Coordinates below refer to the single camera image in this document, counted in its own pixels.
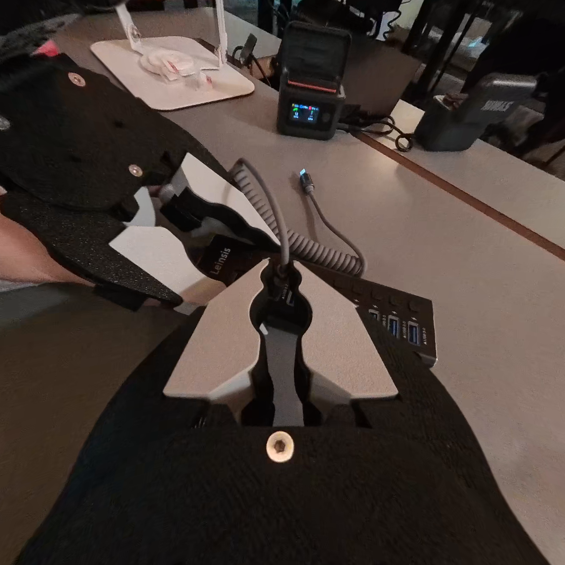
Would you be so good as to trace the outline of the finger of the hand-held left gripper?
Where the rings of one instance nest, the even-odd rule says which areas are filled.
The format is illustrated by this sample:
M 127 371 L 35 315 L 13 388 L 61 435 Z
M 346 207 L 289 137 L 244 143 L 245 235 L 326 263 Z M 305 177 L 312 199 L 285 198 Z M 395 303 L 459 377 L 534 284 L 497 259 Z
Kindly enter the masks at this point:
M 109 246 L 134 263 L 169 290 L 182 302 L 175 311 L 188 315 L 206 306 L 226 289 L 218 280 L 208 278 L 189 258 L 183 243 L 165 227 L 157 226 L 155 208 L 147 187 L 134 195 L 138 211 Z
M 240 189 L 187 153 L 160 191 L 161 214 L 178 230 L 217 233 L 256 247 L 279 239 Z

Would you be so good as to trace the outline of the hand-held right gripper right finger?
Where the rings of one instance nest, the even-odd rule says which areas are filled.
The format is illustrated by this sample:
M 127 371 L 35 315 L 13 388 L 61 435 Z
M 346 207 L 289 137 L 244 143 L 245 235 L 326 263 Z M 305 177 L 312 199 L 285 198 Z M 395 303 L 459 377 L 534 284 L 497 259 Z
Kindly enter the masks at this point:
M 395 399 L 398 389 L 358 308 L 301 263 L 293 267 L 308 312 L 294 369 L 304 425 L 320 425 L 335 406 Z

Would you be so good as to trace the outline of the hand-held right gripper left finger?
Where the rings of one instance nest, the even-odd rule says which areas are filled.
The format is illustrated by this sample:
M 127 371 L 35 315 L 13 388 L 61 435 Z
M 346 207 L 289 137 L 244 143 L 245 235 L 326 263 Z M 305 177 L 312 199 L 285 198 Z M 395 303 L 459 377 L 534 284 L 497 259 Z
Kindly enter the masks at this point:
M 225 405 L 245 425 L 271 425 L 265 340 L 251 320 L 268 266 L 263 259 L 209 302 L 164 387 L 166 397 Z

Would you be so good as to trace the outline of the black USB hub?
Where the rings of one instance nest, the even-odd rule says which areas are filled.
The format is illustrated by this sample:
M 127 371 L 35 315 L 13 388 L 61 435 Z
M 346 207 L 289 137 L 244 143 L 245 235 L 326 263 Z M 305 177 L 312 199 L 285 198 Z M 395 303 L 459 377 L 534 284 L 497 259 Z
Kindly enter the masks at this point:
M 216 235 L 204 248 L 198 268 L 209 278 L 231 285 L 263 259 L 274 254 L 236 239 Z M 366 311 L 388 332 L 406 342 L 423 363 L 437 362 L 432 301 L 375 282 L 302 262 L 356 307 Z

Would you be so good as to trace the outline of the person's left forearm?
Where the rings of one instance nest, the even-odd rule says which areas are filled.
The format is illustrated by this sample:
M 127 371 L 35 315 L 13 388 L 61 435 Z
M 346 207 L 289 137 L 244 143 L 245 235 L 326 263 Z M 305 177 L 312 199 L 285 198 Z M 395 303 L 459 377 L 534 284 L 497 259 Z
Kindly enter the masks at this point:
M 22 284 L 94 284 L 57 263 L 46 247 L 17 222 L 1 215 L 1 281 Z

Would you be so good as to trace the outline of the black power device with screen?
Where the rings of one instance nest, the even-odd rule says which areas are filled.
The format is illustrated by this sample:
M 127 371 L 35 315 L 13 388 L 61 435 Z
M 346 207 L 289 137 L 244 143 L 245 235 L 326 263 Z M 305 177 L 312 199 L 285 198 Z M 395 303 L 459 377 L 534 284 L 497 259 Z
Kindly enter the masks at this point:
M 291 21 L 279 51 L 279 134 L 326 141 L 345 104 L 343 75 L 351 45 L 343 29 Z

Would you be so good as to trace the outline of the brown cardboard box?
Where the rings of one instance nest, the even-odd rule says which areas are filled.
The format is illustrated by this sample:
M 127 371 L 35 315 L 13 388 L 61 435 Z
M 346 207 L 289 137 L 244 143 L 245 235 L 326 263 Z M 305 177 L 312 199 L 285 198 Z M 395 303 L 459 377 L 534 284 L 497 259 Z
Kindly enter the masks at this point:
M 383 42 L 354 38 L 343 75 L 345 107 L 389 116 L 420 64 Z

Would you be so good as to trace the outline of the dark grey box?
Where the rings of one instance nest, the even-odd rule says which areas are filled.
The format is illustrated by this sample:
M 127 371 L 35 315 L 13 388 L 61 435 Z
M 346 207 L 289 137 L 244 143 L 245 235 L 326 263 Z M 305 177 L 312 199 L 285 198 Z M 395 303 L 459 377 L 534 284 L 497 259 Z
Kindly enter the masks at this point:
M 428 152 L 462 152 L 533 95 L 535 76 L 490 73 L 466 93 L 435 95 L 413 132 Z

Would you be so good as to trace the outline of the small black clip mount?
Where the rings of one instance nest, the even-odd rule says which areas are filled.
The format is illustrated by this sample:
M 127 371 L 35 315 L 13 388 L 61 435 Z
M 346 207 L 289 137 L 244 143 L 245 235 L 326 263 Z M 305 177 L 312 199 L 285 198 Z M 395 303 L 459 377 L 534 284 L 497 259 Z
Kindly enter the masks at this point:
M 239 68 L 246 69 L 251 76 L 253 75 L 253 70 L 259 71 L 258 80 L 262 81 L 264 84 L 271 85 L 270 79 L 265 73 L 265 70 L 259 63 L 257 57 L 255 56 L 254 49 L 257 44 L 257 37 L 254 34 L 249 34 L 244 45 L 236 46 L 232 51 L 232 63 Z

